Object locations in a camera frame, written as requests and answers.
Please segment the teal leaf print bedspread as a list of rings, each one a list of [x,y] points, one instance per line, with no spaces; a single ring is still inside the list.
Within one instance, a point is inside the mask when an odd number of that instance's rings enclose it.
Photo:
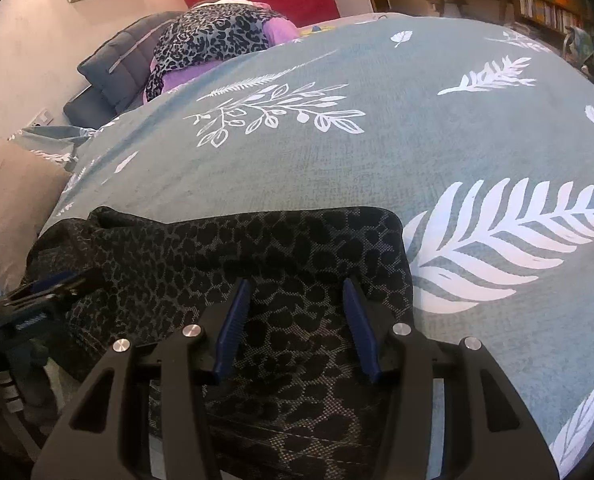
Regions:
[[[235,58],[88,132],[42,235],[99,207],[391,211],[408,323],[483,341],[556,479],[594,443],[594,85],[517,32],[398,15]]]

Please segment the beige pillow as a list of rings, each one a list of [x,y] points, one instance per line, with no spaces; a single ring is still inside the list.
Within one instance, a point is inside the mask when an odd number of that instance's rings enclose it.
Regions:
[[[0,290],[17,288],[27,256],[71,177],[62,166],[0,142]]]

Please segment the black leopard print pants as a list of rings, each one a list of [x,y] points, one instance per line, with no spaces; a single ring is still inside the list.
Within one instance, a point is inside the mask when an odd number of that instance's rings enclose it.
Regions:
[[[390,391],[363,373],[346,321],[344,281],[412,321],[402,226],[371,207],[272,211],[160,223],[99,207],[51,226],[26,280],[97,268],[106,285],[48,342],[82,379],[117,339],[165,339],[253,288],[233,370],[204,391],[220,468],[242,479],[367,479]]]

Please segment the dark grey quilted pillow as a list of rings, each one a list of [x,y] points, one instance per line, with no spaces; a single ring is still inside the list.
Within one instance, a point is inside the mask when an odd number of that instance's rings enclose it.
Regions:
[[[140,107],[157,42],[181,11],[146,15],[119,30],[76,66],[88,87],[62,109],[71,125],[99,128]]]

